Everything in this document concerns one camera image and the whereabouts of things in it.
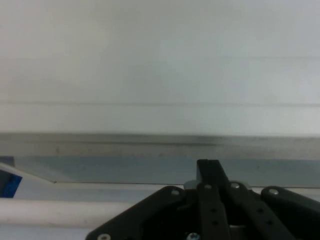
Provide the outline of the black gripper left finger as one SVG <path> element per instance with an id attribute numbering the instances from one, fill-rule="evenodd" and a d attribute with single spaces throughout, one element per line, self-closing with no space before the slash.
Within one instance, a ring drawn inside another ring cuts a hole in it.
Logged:
<path id="1" fill-rule="evenodd" d="M 218 160 L 197 161 L 194 187 L 167 186 L 91 231 L 88 240 L 228 240 L 220 190 L 229 180 Z"/>

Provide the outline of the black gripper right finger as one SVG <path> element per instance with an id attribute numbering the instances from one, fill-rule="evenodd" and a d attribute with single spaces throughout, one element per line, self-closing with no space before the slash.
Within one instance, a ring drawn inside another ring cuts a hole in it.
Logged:
<path id="1" fill-rule="evenodd" d="M 212 161 L 214 240 L 318 240 L 319 202 L 278 186 L 260 194 L 229 181 L 218 160 Z"/>

